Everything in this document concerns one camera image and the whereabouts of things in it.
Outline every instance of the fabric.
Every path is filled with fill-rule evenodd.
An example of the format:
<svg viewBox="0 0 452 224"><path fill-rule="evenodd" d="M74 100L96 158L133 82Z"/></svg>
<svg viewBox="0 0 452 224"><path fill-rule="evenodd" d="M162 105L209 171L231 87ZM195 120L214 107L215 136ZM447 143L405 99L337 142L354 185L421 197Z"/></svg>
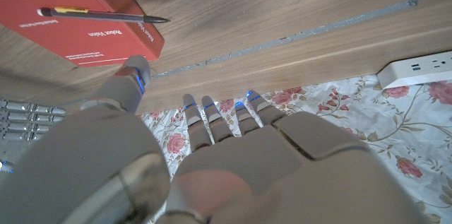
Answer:
<svg viewBox="0 0 452 224"><path fill-rule="evenodd" d="M261 95L288 114L314 113L368 143L431 223L452 223L451 82L382 90L376 76L363 76ZM245 93L215 103L235 136L240 136L234 110L239 101L256 118ZM190 154L182 108L142 119L174 176Z"/></svg>

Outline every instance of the gray robotic hand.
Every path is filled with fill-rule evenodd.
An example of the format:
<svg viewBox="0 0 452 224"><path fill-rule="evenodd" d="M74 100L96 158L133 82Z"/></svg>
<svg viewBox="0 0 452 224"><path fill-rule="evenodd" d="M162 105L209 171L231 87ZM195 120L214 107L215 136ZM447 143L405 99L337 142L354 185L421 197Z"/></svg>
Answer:
<svg viewBox="0 0 452 224"><path fill-rule="evenodd" d="M191 155L172 180L163 223L424 223L367 144L307 112L286 116L254 90L235 105L234 137L210 97L211 141L191 95Z"/></svg>
<svg viewBox="0 0 452 224"><path fill-rule="evenodd" d="M209 97L213 135L184 96L192 154L171 184L162 151L133 113L150 79L131 57L81 111L52 128L0 188L2 223L424 223L366 144L312 114L286 116L254 91L234 137Z"/></svg>

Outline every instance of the pen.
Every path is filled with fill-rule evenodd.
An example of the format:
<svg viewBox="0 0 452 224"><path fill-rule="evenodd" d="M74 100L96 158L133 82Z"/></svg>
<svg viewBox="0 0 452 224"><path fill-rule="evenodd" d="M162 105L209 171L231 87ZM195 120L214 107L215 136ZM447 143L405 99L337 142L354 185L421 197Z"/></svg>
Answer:
<svg viewBox="0 0 452 224"><path fill-rule="evenodd" d="M87 8L39 8L37 10L40 16L57 16L67 18L82 18L92 20L111 20L127 23L166 23L170 20L157 16L140 16L123 13L89 11Z"/></svg>

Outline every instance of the power strip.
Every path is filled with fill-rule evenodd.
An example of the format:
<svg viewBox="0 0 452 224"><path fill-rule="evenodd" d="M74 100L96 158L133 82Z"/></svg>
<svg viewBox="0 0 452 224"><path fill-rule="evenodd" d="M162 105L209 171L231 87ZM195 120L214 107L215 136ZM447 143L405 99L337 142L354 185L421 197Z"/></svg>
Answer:
<svg viewBox="0 0 452 224"><path fill-rule="evenodd" d="M391 62L377 74L382 88L452 79L452 51Z"/></svg>

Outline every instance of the wooden desk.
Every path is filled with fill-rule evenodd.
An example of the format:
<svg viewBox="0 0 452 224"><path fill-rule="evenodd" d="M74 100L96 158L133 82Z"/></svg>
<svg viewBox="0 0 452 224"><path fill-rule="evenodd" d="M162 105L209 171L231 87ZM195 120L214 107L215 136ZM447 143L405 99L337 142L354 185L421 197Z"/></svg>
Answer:
<svg viewBox="0 0 452 224"><path fill-rule="evenodd" d="M404 0L137 0L165 38L153 74L171 71ZM397 59L452 49L452 0L408 10L156 79L138 113L376 73ZM79 68L0 27L0 97L77 110L118 66Z"/></svg>

